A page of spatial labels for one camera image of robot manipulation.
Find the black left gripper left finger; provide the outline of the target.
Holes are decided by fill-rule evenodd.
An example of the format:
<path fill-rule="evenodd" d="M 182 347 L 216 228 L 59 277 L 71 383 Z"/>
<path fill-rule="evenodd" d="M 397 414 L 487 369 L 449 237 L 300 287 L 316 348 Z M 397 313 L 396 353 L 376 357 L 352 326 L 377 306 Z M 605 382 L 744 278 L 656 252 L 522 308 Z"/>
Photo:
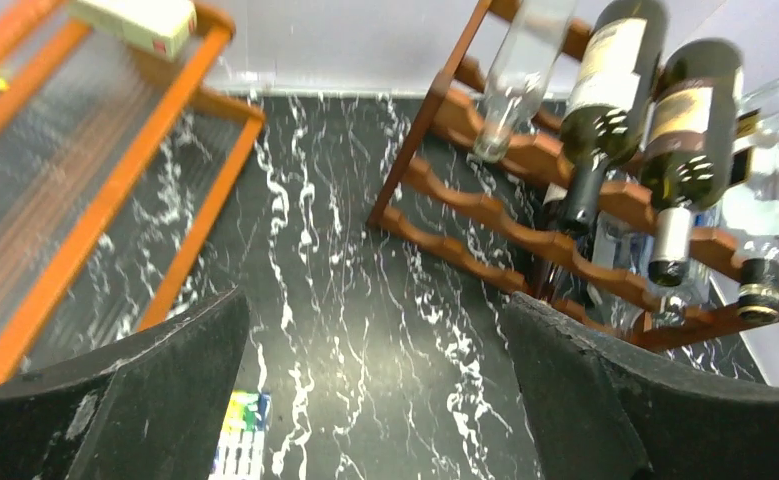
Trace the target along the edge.
<path fill-rule="evenodd" d="M 0 479 L 204 479 L 249 333 L 245 292 L 0 384 Z"/>

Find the clear glass bottle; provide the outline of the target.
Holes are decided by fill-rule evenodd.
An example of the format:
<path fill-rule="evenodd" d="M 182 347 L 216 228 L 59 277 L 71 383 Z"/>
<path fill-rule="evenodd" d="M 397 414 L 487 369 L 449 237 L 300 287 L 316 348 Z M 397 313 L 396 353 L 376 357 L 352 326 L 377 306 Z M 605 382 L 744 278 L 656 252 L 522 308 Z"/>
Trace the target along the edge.
<path fill-rule="evenodd" d="M 499 162 L 516 126 L 539 111 L 576 5 L 574 0 L 519 3 L 486 77 L 485 118 L 472 149 L 477 159 Z"/>

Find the green wine bottle brown label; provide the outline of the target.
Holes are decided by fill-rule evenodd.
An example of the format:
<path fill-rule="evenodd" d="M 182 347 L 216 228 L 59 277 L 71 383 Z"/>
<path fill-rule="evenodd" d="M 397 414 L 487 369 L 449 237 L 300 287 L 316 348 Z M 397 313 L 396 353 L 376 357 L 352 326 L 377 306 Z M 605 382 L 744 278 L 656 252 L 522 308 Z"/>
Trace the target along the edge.
<path fill-rule="evenodd" d="M 673 287 L 686 278 L 694 217 L 728 188 L 742 63 L 732 42 L 704 38 L 676 50 L 658 82 L 640 172 L 657 213 L 648 264 L 657 285 Z"/>

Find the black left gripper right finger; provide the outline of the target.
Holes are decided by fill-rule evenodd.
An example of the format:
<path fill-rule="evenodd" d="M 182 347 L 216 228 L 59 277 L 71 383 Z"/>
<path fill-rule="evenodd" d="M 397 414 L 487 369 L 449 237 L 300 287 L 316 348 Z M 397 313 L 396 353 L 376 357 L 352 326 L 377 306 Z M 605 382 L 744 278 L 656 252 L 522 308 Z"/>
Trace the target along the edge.
<path fill-rule="evenodd" d="M 779 388 L 706 373 L 524 293 L 502 328 L 548 479 L 779 479 Z"/>

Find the dark green wine bottle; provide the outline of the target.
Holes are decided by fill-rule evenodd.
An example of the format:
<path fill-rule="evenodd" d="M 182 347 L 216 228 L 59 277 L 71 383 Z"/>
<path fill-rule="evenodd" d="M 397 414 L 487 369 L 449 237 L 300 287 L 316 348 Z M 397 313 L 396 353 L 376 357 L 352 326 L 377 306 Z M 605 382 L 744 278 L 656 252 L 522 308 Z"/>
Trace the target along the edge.
<path fill-rule="evenodd" d="M 667 28 L 661 1 L 613 1 L 598 17 L 560 130 L 562 154 L 573 165 L 560 230 L 590 230 L 606 172 L 639 149 Z"/>

